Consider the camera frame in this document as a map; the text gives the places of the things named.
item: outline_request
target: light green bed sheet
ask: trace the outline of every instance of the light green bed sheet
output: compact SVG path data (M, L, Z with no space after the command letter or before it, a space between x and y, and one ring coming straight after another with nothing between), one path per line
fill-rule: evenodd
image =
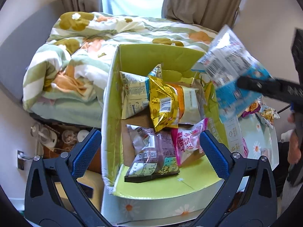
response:
M31 110L44 119L101 128L103 110L97 99L88 103L73 99L58 99L54 105L37 102Z

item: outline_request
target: blue textured pad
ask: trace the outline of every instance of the blue textured pad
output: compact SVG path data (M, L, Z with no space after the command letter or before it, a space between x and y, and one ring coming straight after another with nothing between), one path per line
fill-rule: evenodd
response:
M209 138L209 136L205 132L202 132L200 135L200 146L205 152L205 155L207 156L209 162L216 171L218 177L226 180L230 175L228 162L220 153L216 144Z
M84 145L82 150L79 152L77 157L74 159L72 169L72 176L74 178L83 177L91 160L101 145L101 139L101 132L96 130L88 142Z

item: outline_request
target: pink snack bag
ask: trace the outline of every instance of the pink snack bag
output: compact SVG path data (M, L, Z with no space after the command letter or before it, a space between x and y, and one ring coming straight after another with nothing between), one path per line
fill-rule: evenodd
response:
M203 153L199 137L206 130L208 118L201 120L189 130L179 127L171 129L172 141L176 151L177 164L180 166L197 149Z

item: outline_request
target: bed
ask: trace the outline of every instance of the bed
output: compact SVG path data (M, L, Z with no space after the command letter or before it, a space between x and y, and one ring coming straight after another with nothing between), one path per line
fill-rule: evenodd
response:
M46 5L0 47L8 69L0 73L1 89L45 123L101 127L103 96L117 45L168 44L206 52L216 35L169 19L64 12L61 0ZM11 45L20 52L16 54Z

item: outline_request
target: blue gripper pad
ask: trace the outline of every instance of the blue gripper pad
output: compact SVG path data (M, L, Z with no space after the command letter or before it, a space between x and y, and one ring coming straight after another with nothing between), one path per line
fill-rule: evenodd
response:
M95 130L95 132L88 138L88 140L83 140L85 145L82 147L82 149L72 162L72 176L74 178L83 177L91 160L93 159L94 155L96 154L98 148L101 145L101 140L101 132L98 130Z
M200 146L218 177L226 180L232 167L231 153L228 148L224 144L219 143L208 130L200 134Z

